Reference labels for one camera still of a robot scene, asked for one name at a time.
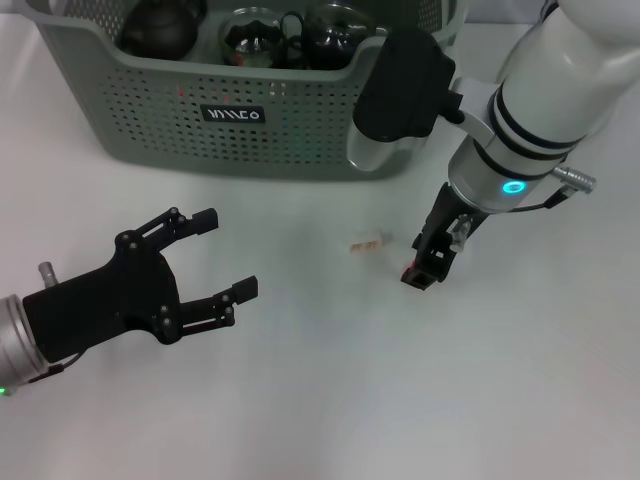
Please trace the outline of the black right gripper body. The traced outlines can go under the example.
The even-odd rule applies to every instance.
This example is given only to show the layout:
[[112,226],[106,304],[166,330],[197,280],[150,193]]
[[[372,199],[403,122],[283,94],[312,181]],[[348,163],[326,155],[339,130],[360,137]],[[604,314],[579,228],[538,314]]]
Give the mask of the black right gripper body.
[[450,234],[450,249],[461,253],[469,237],[487,218],[487,213],[466,203],[449,183],[445,183],[419,234],[423,234],[424,239],[436,234]]

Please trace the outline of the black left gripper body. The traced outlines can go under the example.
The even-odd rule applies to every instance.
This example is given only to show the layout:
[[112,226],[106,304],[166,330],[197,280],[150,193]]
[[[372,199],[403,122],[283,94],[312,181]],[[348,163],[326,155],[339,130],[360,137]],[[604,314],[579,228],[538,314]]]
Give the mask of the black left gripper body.
[[181,339],[175,277],[157,245],[133,232],[103,267],[26,296],[36,346],[52,363],[129,331],[164,345]]

